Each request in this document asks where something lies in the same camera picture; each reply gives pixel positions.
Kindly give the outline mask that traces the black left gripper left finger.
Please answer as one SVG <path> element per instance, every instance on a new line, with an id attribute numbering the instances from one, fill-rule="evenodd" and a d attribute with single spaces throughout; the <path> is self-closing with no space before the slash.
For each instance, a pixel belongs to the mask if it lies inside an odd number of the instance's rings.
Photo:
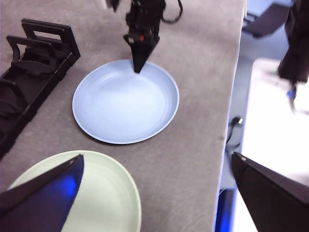
<path id="1" fill-rule="evenodd" d="M 82 181 L 84 157 L 79 154 L 0 195 L 2 232 L 59 232 Z"/>

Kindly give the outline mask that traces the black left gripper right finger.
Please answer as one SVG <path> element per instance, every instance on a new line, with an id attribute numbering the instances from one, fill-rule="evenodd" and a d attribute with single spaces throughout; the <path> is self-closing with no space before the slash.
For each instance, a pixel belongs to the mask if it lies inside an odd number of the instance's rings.
<path id="1" fill-rule="evenodd" d="M 307 232 L 309 188 L 235 152 L 231 169 L 259 232 Z"/>

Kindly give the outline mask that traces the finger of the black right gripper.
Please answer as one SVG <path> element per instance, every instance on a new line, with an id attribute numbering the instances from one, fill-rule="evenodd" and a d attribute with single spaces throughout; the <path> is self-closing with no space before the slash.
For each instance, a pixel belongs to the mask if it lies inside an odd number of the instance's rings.
<path id="1" fill-rule="evenodd" d="M 124 40 L 131 49 L 134 72 L 140 73 L 160 38 L 154 40 L 149 38 L 124 38 Z"/>

